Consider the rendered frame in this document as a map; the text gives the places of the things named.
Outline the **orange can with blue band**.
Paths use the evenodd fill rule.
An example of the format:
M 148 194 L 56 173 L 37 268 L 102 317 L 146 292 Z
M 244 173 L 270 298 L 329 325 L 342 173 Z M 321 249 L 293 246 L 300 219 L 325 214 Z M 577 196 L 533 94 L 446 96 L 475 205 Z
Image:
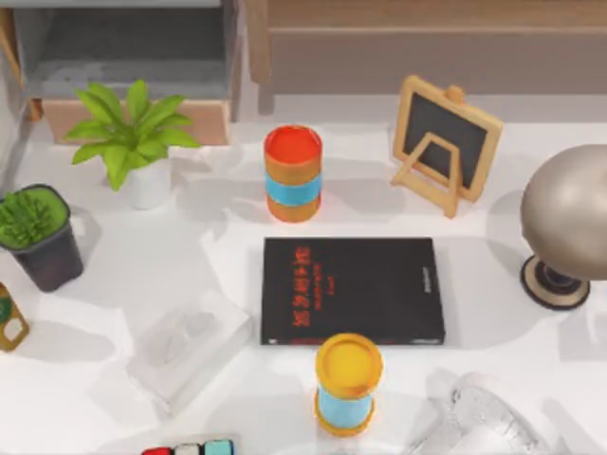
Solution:
M 267 207 L 277 219 L 300 223 L 312 218 L 322 200 L 323 144 L 303 125 L 281 125 L 264 141 Z

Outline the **black book with red lettering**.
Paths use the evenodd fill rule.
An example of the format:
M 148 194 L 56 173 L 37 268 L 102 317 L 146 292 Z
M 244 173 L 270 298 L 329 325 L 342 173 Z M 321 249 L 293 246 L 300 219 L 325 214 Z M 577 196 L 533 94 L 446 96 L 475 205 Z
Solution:
M 264 345 L 320 345 L 336 334 L 377 345 L 440 345 L 446 336 L 428 237 L 268 237 Z

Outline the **yellow can with blue band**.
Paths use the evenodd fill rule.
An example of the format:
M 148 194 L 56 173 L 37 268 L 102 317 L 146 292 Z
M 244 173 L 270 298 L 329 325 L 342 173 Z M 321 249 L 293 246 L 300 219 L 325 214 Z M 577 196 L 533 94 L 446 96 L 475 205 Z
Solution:
M 317 351 L 314 412 L 319 425 L 337 437 L 363 432 L 375 411 L 374 391 L 383 358 L 369 338 L 353 333 L 328 338 Z

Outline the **white tissue box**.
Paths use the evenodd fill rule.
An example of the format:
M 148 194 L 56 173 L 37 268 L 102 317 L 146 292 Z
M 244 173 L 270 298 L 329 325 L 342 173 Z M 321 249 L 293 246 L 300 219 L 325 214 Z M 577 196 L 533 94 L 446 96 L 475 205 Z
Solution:
M 246 346 L 251 315 L 218 292 L 166 313 L 139 339 L 126 372 L 163 418 L 187 408 Z

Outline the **wooden framed blackboard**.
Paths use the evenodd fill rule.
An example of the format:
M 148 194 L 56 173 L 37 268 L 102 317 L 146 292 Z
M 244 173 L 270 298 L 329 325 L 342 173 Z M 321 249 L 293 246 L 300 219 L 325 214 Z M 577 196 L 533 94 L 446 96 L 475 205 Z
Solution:
M 460 199 L 482 194 L 504 123 L 465 102 L 463 89 L 440 88 L 416 75 L 401 85 L 391 180 L 456 215 Z

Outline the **green plant in white pot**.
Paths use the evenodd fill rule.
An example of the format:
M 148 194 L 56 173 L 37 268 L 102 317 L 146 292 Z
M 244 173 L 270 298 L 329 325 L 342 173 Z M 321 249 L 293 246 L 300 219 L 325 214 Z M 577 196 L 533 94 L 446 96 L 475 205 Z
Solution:
M 178 112 L 182 95 L 156 101 L 149 98 L 143 80 L 133 82 L 122 104 L 115 91 L 91 82 L 75 91 L 90 117 L 72 126 L 65 135 L 80 140 L 71 163 L 80 165 L 99 158 L 109 187 L 123 192 L 134 209 L 156 209 L 173 190 L 173 147 L 198 149 L 200 142 L 185 128 L 192 120 Z

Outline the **wooden cupboard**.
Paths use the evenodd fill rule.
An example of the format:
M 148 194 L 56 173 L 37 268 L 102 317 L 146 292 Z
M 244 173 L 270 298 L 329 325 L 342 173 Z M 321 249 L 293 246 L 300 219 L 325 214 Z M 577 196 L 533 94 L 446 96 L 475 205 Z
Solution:
M 607 0 L 245 0 L 239 116 L 386 118 L 402 79 L 518 121 L 607 121 Z

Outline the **red white blue block toy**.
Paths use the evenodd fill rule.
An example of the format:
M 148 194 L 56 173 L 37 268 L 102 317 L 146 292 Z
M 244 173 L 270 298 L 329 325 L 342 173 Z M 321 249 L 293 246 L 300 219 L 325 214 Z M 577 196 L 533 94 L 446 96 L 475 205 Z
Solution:
M 139 455 L 236 455 L 236 449 L 231 439 L 215 439 L 202 444 L 150 447 L 142 450 Z

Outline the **green plant in black pot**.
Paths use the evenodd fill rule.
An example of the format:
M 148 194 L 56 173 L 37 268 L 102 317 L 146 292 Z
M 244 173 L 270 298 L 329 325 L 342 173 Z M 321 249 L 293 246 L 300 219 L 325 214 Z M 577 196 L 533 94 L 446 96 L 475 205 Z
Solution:
M 8 191 L 0 199 L 0 247 L 42 292 L 53 292 L 83 273 L 70 216 L 69 205 L 48 184 Z

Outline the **grey globe on round base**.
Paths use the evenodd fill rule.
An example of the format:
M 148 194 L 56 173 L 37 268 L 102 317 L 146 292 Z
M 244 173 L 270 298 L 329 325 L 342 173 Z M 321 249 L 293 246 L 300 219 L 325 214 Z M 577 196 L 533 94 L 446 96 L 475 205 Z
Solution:
M 547 159 L 528 181 L 520 207 L 532 251 L 521 268 L 540 306 L 582 306 L 592 281 L 607 281 L 607 144 L 584 144 Z

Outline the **brown and green bottle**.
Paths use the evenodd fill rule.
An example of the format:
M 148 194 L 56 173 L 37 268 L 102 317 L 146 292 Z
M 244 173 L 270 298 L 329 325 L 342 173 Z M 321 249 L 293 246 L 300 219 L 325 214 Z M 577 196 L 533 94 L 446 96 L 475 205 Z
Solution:
M 29 334 L 29 326 L 11 296 L 0 282 L 0 352 L 11 352 Z

